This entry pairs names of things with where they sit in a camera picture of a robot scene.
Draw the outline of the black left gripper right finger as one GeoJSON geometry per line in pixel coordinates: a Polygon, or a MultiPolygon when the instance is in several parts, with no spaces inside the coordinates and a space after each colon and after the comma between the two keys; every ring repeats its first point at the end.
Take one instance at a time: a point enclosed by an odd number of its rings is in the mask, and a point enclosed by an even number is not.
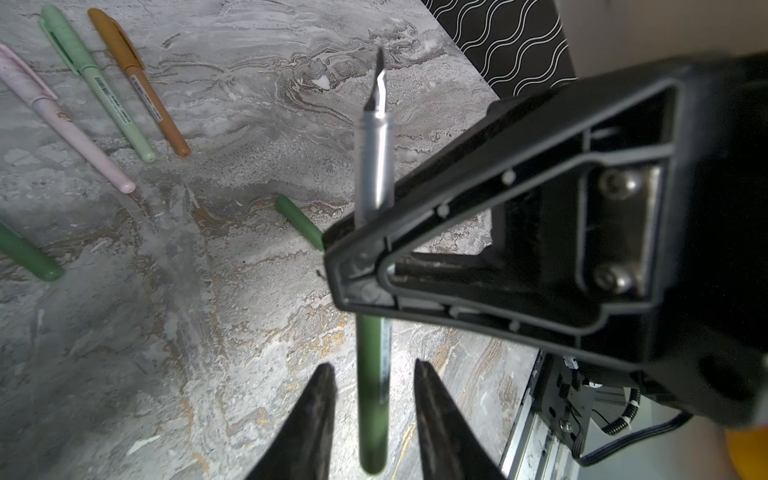
{"type": "Polygon", "coordinates": [[[431,363],[414,366],[414,397],[425,479],[501,479],[431,363]]]}

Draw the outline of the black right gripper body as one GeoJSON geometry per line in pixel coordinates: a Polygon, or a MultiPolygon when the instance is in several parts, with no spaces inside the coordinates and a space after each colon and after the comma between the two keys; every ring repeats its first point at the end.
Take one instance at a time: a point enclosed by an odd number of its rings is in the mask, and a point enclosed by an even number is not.
{"type": "Polygon", "coordinates": [[[725,137],[693,178],[681,279],[649,375],[673,404],[735,429],[767,423],[767,55],[734,62],[725,137]]]}

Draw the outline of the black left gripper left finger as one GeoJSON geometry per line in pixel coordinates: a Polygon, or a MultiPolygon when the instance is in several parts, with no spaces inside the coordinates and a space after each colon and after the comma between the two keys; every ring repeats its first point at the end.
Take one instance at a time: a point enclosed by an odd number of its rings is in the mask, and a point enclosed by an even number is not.
{"type": "Polygon", "coordinates": [[[331,364],[314,371],[272,444],[249,472],[250,479],[327,479],[337,387],[331,364]]]}

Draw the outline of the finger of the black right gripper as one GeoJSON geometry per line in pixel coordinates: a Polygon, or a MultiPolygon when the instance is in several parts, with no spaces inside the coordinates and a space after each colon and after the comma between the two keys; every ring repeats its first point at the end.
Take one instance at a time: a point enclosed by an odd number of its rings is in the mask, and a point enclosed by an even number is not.
{"type": "Polygon", "coordinates": [[[650,359],[713,107],[701,59],[492,104],[380,217],[326,232],[336,305],[581,360],[650,359]]]}

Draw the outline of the green pen cap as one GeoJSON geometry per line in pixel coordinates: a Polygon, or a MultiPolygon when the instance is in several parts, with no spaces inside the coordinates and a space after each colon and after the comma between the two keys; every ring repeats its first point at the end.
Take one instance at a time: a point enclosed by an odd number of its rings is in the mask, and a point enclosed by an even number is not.
{"type": "Polygon", "coordinates": [[[321,230],[288,197],[279,195],[275,207],[312,246],[325,250],[321,230]]]}

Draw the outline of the light green pen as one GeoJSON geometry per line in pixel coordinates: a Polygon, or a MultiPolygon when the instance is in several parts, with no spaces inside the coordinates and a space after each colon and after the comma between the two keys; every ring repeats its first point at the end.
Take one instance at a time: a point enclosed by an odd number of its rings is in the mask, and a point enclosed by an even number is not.
{"type": "Polygon", "coordinates": [[[38,23],[65,65],[88,84],[139,158],[145,163],[153,163],[157,158],[154,149],[124,108],[100,66],[64,14],[54,6],[43,6],[38,23]]]}

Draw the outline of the dark green pen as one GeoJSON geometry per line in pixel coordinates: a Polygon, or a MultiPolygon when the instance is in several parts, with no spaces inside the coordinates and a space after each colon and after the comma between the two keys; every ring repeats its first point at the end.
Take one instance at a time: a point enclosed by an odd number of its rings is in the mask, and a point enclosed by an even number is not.
{"type": "Polygon", "coordinates": [[[5,223],[1,223],[1,252],[42,281],[53,282],[64,275],[54,260],[5,223]]]}

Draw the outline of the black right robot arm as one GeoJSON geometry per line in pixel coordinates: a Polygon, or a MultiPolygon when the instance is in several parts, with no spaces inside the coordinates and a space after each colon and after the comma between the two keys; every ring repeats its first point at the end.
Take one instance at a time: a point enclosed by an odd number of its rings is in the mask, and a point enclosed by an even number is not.
{"type": "Polygon", "coordinates": [[[492,103],[324,235],[335,304],[547,353],[534,407],[579,458],[590,383],[767,422],[767,56],[637,65],[492,103]]]}

